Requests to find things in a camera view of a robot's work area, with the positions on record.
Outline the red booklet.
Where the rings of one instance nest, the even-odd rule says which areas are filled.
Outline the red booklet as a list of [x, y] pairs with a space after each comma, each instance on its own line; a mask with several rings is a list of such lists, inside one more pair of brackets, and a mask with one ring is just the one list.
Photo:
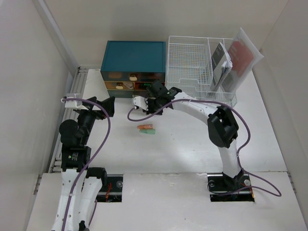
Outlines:
[[252, 43], [242, 28], [233, 39], [228, 54], [232, 61], [232, 70], [222, 82], [227, 93], [235, 93], [247, 78], [248, 74], [264, 56]]

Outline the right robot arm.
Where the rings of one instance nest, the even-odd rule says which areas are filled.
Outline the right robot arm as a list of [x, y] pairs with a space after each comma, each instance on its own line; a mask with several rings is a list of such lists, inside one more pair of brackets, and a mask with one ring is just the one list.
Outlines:
[[209, 139], [218, 147], [221, 156], [224, 186], [230, 190], [239, 186], [243, 176], [236, 155], [239, 126], [231, 109], [227, 105], [202, 103], [176, 87], [167, 89], [159, 80], [148, 86], [147, 91], [147, 114], [153, 114], [171, 102], [169, 108], [185, 112], [207, 125]]

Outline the orange pastel highlighter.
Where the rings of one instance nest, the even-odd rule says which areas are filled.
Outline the orange pastel highlighter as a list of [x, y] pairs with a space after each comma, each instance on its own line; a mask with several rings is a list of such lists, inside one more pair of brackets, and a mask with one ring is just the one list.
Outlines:
[[153, 124], [145, 124], [145, 125], [138, 125], [137, 126], [138, 129], [142, 130], [142, 129], [153, 129]]

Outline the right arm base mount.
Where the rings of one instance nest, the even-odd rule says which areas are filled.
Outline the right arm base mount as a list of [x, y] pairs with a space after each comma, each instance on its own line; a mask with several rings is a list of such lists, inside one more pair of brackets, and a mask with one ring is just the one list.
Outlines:
[[222, 174], [207, 175], [207, 189], [210, 192], [211, 202], [254, 202], [254, 194], [248, 175], [243, 175], [236, 186], [230, 187], [224, 181]]

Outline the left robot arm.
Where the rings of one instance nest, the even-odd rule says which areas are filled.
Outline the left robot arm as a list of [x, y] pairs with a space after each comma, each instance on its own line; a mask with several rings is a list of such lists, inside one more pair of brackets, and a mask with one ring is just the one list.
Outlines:
[[108, 179], [105, 168], [90, 167], [98, 153], [92, 154], [87, 143], [95, 121], [111, 122], [115, 98], [84, 100], [77, 94], [68, 94], [61, 102], [78, 117], [63, 121], [59, 127], [62, 187], [52, 230], [88, 231], [97, 207], [96, 197], [107, 187]]

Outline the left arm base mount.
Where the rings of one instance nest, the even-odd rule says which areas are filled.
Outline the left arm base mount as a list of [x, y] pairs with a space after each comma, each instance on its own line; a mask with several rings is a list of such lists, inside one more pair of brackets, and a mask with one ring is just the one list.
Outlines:
[[107, 183], [100, 189], [96, 200], [98, 203], [122, 202], [123, 175], [107, 175]]

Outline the black spiral notebook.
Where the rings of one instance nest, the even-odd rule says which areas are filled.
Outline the black spiral notebook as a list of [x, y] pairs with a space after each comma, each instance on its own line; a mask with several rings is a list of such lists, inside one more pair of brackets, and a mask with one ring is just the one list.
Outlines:
[[222, 82], [232, 70], [231, 57], [225, 46], [220, 42], [216, 47], [211, 57], [213, 79], [210, 86], [210, 92], [215, 92], [219, 89]]

